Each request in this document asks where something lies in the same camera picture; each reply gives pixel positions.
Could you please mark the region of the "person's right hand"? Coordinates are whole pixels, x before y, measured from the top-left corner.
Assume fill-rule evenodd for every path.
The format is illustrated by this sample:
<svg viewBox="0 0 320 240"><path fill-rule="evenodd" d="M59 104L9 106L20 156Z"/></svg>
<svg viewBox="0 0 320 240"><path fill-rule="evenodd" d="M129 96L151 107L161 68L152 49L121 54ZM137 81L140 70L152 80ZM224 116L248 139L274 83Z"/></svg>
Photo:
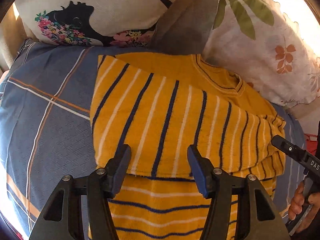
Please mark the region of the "person's right hand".
<svg viewBox="0 0 320 240"><path fill-rule="evenodd" d="M302 212L303 204L305 201L305 198L303 196L303 190L304 190L304 183L300 182L299 186L295 190L294 197L291 199L291 204L288 210L288 216L290 220L294 220L296 218L296 215ZM311 222L316 217L319 211L319 204L320 204L319 200L320 200L319 192L313 193L309 196L308 202L311 205L313 205L313 207L308 213L308 215L305 217L305 219L301 222L300 226L297 228L296 233L300 233L310 226Z"/></svg>

